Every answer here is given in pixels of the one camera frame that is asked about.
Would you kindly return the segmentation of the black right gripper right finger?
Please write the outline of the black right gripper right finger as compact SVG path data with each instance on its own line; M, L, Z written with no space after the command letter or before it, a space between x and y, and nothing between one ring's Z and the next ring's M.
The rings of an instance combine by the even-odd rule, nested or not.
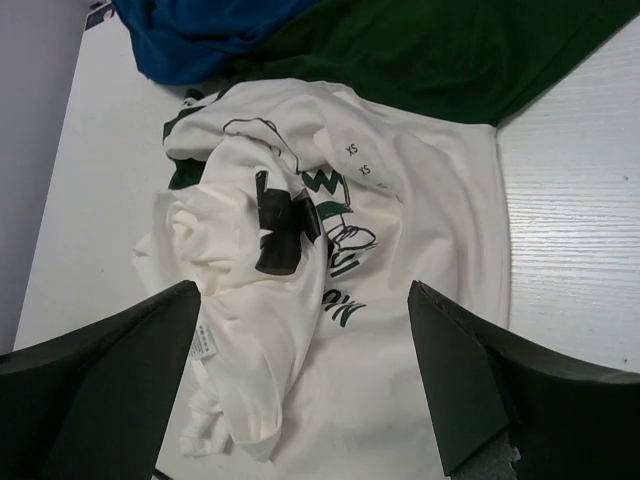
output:
M550 350L419 281L408 307L446 478L638 478L638 374Z

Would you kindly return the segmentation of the blue t shirt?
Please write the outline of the blue t shirt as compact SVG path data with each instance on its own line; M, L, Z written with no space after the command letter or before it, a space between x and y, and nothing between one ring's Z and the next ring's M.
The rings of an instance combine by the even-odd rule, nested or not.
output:
M114 10L129 32L136 67L166 86L204 82L235 57L264 44L315 7L308 0L121 0Z

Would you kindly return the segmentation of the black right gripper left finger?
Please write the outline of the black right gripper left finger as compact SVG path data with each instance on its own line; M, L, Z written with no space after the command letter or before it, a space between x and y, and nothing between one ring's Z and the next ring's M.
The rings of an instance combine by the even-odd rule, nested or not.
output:
M4 479L154 479L200 308L182 281L1 357Z

